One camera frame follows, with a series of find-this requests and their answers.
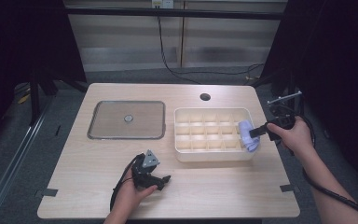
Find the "blue cloth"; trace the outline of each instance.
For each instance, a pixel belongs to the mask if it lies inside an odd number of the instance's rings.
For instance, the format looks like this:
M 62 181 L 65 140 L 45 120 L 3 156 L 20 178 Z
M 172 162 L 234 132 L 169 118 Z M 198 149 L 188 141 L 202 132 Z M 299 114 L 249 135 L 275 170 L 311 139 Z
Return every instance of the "blue cloth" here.
M 238 123 L 240 128 L 241 141 L 246 146 L 249 152 L 254 152 L 260 143 L 260 136 L 251 138 L 249 132 L 254 129 L 253 124 L 248 120 L 243 120 Z

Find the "circular hole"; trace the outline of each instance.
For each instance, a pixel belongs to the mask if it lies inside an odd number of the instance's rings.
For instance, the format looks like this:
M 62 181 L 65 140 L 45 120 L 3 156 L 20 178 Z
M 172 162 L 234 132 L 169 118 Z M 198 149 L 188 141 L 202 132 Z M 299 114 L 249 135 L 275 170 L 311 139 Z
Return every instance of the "circular hole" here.
M 209 100 L 211 100 L 211 95 L 208 94 L 208 93 L 203 93 L 203 94 L 200 95 L 200 98 L 203 101 L 209 101 Z

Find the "table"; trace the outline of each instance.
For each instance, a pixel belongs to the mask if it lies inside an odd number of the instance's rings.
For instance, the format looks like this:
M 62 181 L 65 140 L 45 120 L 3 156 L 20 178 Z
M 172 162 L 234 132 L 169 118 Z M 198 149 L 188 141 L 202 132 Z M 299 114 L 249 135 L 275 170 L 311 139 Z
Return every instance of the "table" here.
M 208 93 L 211 100 L 200 95 Z M 162 101 L 166 131 L 159 140 L 92 140 L 87 137 L 100 101 Z M 91 84 L 62 150 L 37 214 L 41 218 L 105 218 L 112 188 L 126 165 L 152 149 L 161 164 L 154 176 L 171 175 L 163 191 L 146 198 L 131 215 L 150 218 L 296 217 L 289 180 L 274 142 L 261 136 L 250 161 L 180 162 L 175 158 L 173 112 L 178 107 L 244 107 L 255 126 L 266 122 L 255 89 L 246 86 Z

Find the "gray floor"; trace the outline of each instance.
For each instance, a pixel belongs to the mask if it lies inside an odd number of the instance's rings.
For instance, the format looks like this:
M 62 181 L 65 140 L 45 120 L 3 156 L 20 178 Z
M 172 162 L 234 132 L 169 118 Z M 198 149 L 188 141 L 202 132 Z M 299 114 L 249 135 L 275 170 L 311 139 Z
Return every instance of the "gray floor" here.
M 208 69 L 186 69 L 186 71 L 230 72 L 246 71 L 243 67 Z M 261 70 L 254 70 L 251 77 L 256 77 Z M 247 74 L 222 75 L 212 73 L 179 75 L 180 77 L 196 80 L 201 84 L 242 85 L 247 82 Z M 143 71 L 119 71 L 88 73 L 89 84 L 93 82 L 133 82 L 133 83 L 183 83 L 195 84 L 182 80 L 170 74 L 166 69 L 152 69 Z M 84 93 L 73 90 L 65 84 L 58 83 L 58 94 L 52 99 L 46 117 L 23 161 L 14 182 L 12 183 L 2 206 L 0 207 L 0 223 L 102 223 L 102 220 L 43 220 L 37 217 L 37 208 L 41 202 L 35 197 L 39 189 L 45 189 L 54 171 L 66 138 L 72 128 L 77 111 L 84 98 Z M 265 109 L 266 117 L 271 115 L 266 106 L 267 100 L 274 96 L 270 93 L 269 85 L 256 89 L 260 103 Z M 0 132 L 0 177 L 10 164 L 23 136 L 28 130 L 31 116 L 30 101 L 24 104 L 13 102 L 4 119 L 4 126 Z M 358 174 L 342 157 L 337 144 L 324 137 L 324 126 L 306 108 L 306 116 L 312 121 L 317 142 L 316 147 L 327 166 L 336 175 L 341 184 L 358 202 Z M 301 210 L 299 217 L 263 219 L 263 223 L 320 223 L 314 201 L 310 194 L 310 187 L 301 174 L 301 166 L 290 153 L 278 146 L 279 153 L 289 179 L 299 188 L 296 198 Z M 136 221 L 133 223 L 166 223 L 167 221 Z M 196 220 L 170 221 L 171 223 L 243 223 L 244 220 Z

